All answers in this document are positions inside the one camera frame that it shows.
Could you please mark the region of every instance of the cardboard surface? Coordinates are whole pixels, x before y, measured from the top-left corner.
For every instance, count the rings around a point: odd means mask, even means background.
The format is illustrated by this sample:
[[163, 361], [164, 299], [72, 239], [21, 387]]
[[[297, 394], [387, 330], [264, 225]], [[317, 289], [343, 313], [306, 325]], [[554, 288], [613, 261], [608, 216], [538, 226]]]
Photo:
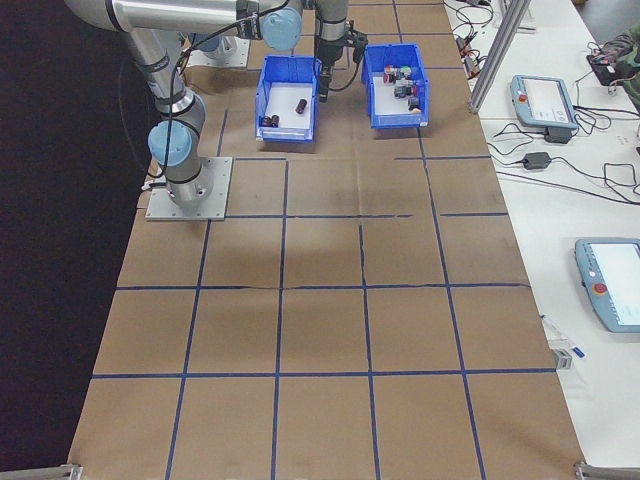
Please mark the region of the cardboard surface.
[[427, 128], [372, 130], [356, 81], [320, 105], [315, 143], [259, 143], [259, 71], [188, 72], [201, 150], [234, 157], [228, 218], [139, 210], [69, 456], [88, 479], [573, 478], [582, 455], [444, 7], [366, 3], [349, 18], [371, 42], [419, 34], [402, 38], [423, 47]]

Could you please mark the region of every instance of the black part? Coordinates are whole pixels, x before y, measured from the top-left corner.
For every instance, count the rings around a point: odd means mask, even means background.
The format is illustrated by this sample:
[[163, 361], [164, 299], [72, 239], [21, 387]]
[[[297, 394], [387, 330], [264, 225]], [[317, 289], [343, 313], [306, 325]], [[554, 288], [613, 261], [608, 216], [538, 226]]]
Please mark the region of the black part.
[[569, 143], [573, 133], [568, 128], [547, 127], [544, 131], [544, 139], [549, 143]]
[[544, 170], [551, 163], [551, 157], [547, 152], [527, 153], [522, 159], [522, 165], [527, 170]]

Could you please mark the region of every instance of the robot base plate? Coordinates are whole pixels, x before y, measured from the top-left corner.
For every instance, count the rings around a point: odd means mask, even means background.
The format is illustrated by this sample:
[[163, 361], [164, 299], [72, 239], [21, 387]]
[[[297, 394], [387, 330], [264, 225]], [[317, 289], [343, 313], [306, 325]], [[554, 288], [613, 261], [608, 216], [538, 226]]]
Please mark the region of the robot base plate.
[[197, 205], [176, 204], [166, 188], [154, 188], [149, 199], [146, 219], [150, 221], [224, 220], [231, 181], [231, 157], [204, 157], [203, 168], [213, 171], [213, 188]]

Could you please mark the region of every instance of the tablet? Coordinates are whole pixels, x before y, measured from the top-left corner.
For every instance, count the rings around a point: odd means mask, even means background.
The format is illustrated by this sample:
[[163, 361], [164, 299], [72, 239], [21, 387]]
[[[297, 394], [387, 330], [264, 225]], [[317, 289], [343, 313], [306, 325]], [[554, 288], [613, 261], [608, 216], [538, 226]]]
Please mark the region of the tablet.
[[640, 332], [640, 240], [585, 238], [575, 247], [589, 300], [612, 332]]

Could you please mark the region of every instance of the power adapter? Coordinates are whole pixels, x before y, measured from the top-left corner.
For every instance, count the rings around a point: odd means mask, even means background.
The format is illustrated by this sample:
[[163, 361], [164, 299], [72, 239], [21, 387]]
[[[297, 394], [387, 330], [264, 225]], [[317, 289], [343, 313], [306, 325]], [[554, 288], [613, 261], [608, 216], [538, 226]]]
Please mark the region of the power adapter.
[[547, 152], [527, 153], [522, 159], [522, 165], [527, 170], [544, 170], [551, 163], [551, 157]]

